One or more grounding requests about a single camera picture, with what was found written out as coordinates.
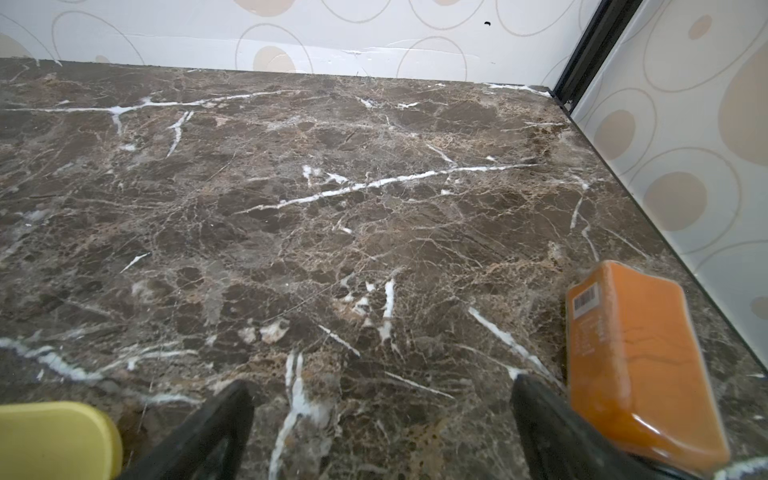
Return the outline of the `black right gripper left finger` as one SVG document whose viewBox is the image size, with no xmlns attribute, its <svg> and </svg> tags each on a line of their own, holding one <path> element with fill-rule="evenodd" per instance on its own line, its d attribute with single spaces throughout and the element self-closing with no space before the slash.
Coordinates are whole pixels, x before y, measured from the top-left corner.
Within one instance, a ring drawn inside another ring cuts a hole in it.
<svg viewBox="0 0 768 480">
<path fill-rule="evenodd" d="M 121 479 L 234 479 L 254 418 L 248 383 L 236 380 L 207 400 Z"/>
</svg>

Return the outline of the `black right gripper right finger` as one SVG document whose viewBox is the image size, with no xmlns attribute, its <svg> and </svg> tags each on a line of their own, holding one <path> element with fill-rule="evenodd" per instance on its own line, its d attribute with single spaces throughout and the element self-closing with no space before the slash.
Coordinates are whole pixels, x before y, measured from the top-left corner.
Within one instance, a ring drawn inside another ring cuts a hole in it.
<svg viewBox="0 0 768 480">
<path fill-rule="evenodd" d="M 612 445 L 532 375 L 514 381 L 511 406 L 533 479 L 676 479 Z"/>
</svg>

